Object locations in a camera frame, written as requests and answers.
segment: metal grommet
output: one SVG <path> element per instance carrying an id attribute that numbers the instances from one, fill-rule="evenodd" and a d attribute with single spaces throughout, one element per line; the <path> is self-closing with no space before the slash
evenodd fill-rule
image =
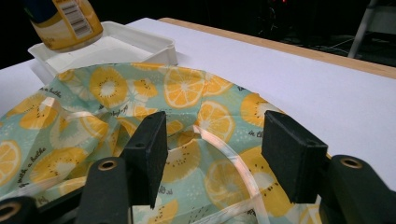
<path id="1" fill-rule="evenodd" d="M 101 170 L 101 171 L 107 171 L 107 170 L 113 169 L 113 168 L 116 167 L 116 166 L 117 166 L 117 162 L 116 162 L 116 161 L 111 161 L 111 160 L 109 160 L 109 161 L 102 161 L 102 162 L 99 164 L 98 169 Z"/>
<path id="2" fill-rule="evenodd" d="M 361 169 L 363 167 L 361 162 L 359 162 L 359 161 L 357 161 L 355 159 L 352 159 L 352 158 L 343 158 L 343 159 L 340 160 L 340 162 L 343 165 L 345 165 L 347 167 L 350 167 L 350 168 L 353 168 L 353 169 Z"/>
<path id="3" fill-rule="evenodd" d="M 21 210 L 21 204 L 10 202 L 0 205 L 0 221 L 5 221 Z"/>

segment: lemon slice pattern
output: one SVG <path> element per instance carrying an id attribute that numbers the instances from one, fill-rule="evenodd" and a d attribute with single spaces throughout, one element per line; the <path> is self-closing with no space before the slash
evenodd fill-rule
<path id="1" fill-rule="evenodd" d="M 205 80 L 206 90 L 204 96 L 220 95 L 233 85 L 232 82 L 211 73 L 206 73 Z"/>
<path id="2" fill-rule="evenodd" d="M 21 114 L 21 113 L 25 113 L 28 112 L 34 108 L 37 108 L 41 102 L 43 102 L 46 99 L 46 96 L 41 93 L 40 91 L 34 93 L 33 95 L 27 97 L 26 99 L 24 99 L 22 102 L 20 102 L 19 104 L 17 104 L 14 108 L 12 108 L 11 110 L 9 110 L 7 112 L 7 116 L 12 116 L 15 114 Z"/>
<path id="3" fill-rule="evenodd" d="M 155 211 L 156 214 L 148 220 L 148 223 L 163 223 L 163 224 L 172 223 L 177 213 L 177 209 L 178 209 L 177 200 L 173 200 L 164 205 L 160 205 Z"/>
<path id="4" fill-rule="evenodd" d="M 48 105 L 39 105 L 28 111 L 20 120 L 24 129 L 45 129 L 51 125 L 58 116 L 58 111 Z"/>
<path id="5" fill-rule="evenodd" d="M 5 185 L 21 165 L 21 149 L 14 140 L 0 143 L 0 186 Z"/>
<path id="6" fill-rule="evenodd" d="M 204 73 L 187 68 L 170 68 L 164 76 L 164 97 L 174 108 L 194 106 L 205 86 Z"/>
<path id="7" fill-rule="evenodd" d="M 264 113 L 267 110 L 280 112 L 278 108 L 262 99 L 257 93 L 248 94 L 240 106 L 242 119 L 259 127 L 264 125 Z"/>
<path id="8" fill-rule="evenodd" d="M 60 191 L 61 196 L 64 196 L 65 194 L 68 194 L 73 190 L 79 189 L 80 187 L 84 186 L 86 181 L 87 181 L 87 176 L 69 179 L 64 181 L 59 186 L 58 190 Z"/>
<path id="9" fill-rule="evenodd" d="M 213 133 L 215 136 L 228 142 L 235 123 L 227 107 L 215 101 L 204 101 L 198 113 L 196 125 Z"/>
<path id="10" fill-rule="evenodd" d="M 30 179 L 37 183 L 59 175 L 67 176 L 87 155 L 79 147 L 54 149 L 34 165 Z"/>
<path id="11" fill-rule="evenodd" d="M 166 123 L 166 131 L 168 135 L 179 132 L 183 129 L 183 123 L 178 121 L 177 119 L 169 121 Z"/>
<path id="12" fill-rule="evenodd" d="M 128 87 L 125 78 L 113 67 L 98 67 L 92 72 L 90 91 L 105 107 L 124 102 Z"/>
<path id="13" fill-rule="evenodd" d="M 274 217 L 286 215 L 294 204 L 289 202 L 288 196 L 277 183 L 268 162 L 262 157 L 262 148 L 246 149 L 240 156 L 259 186 L 268 214 Z"/>
<path id="14" fill-rule="evenodd" d="M 209 199 L 219 209 L 249 198 L 242 177 L 228 160 L 211 164 L 205 176 L 205 189 Z"/>

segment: lemon print fabric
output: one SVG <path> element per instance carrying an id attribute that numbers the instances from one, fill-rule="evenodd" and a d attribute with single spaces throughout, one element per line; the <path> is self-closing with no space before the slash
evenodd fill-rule
<path id="1" fill-rule="evenodd" d="M 219 209 L 249 198 L 242 177 L 229 160 L 212 163 L 205 176 L 205 189 L 209 199 Z"/>
<path id="2" fill-rule="evenodd" d="M 198 113 L 196 125 L 228 142 L 233 134 L 235 122 L 228 108 L 215 101 L 204 101 Z"/>
<path id="3" fill-rule="evenodd" d="M 241 117 L 247 123 L 263 127 L 264 113 L 267 110 L 280 110 L 262 99 L 259 94 L 251 93 L 247 95 L 240 106 Z"/>
<path id="4" fill-rule="evenodd" d="M 0 143 L 0 187 L 5 185 L 20 169 L 21 149 L 13 140 Z"/>
<path id="5" fill-rule="evenodd" d="M 69 180 L 65 180 L 58 188 L 60 191 L 61 195 L 68 194 L 72 192 L 75 189 L 79 189 L 85 185 L 85 182 L 87 181 L 86 176 L 82 176 L 79 178 L 73 178 Z"/>
<path id="6" fill-rule="evenodd" d="M 182 180 L 197 169 L 200 161 L 201 152 L 195 140 L 170 150 L 163 169 L 163 182 Z"/>
<path id="7" fill-rule="evenodd" d="M 242 176 L 194 125 L 241 156 L 271 222 L 310 223 L 316 207 L 290 203 L 256 147 L 269 109 L 280 111 L 198 69 L 158 63 L 71 69 L 0 118 L 0 197 L 24 190 L 44 202 L 80 188 L 95 161 L 119 156 L 143 118 L 164 111 L 169 148 L 156 206 L 134 206 L 135 223 L 250 223 L 254 217 Z"/>
<path id="8" fill-rule="evenodd" d="M 24 114 L 20 126 L 24 129 L 45 129 L 58 116 L 58 111 L 49 105 L 39 105 Z"/>
<path id="9" fill-rule="evenodd" d="M 196 105 L 205 86 L 204 73 L 188 68 L 170 68 L 164 76 L 164 97 L 174 108 Z"/>
<path id="10" fill-rule="evenodd" d="M 87 155 L 79 147 L 54 149 L 34 165 L 30 179 L 37 183 L 57 176 L 66 177 Z"/>
<path id="11" fill-rule="evenodd" d="M 41 92 L 36 92 L 31 96 L 28 96 L 26 99 L 24 99 L 22 102 L 20 102 L 18 105 L 16 105 L 14 108 L 8 111 L 7 116 L 12 116 L 15 114 L 21 114 L 28 112 L 34 108 L 37 108 L 41 102 L 43 102 L 46 99 L 46 96 L 41 93 Z"/>
<path id="12" fill-rule="evenodd" d="M 113 67 L 98 67 L 92 72 L 90 91 L 105 107 L 121 104 L 126 97 L 128 87 L 125 78 Z"/>
<path id="13" fill-rule="evenodd" d="M 204 96 L 220 95 L 233 85 L 232 82 L 211 73 L 206 73 L 205 80 L 206 90 Z"/>
<path id="14" fill-rule="evenodd" d="M 277 183 L 268 162 L 262 157 L 262 148 L 254 147 L 240 154 L 259 186 L 265 209 L 270 216 L 282 217 L 293 207 L 282 187 Z"/>

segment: yellow jar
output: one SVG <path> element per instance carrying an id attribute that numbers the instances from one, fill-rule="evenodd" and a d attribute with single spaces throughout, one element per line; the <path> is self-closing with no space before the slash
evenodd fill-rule
<path id="1" fill-rule="evenodd" d="M 88 0 L 22 1 L 35 31 L 51 50 L 80 49 L 102 36 L 102 24 Z"/>

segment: dark background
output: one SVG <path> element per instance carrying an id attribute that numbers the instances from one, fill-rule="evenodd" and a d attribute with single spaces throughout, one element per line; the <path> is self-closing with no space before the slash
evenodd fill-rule
<path id="1" fill-rule="evenodd" d="M 369 0 L 91 0 L 100 21 L 127 24 L 170 17 L 273 40 L 295 30 L 303 45 L 312 35 L 354 35 Z M 33 59 L 41 43 L 19 0 L 0 1 L 0 68 Z"/>

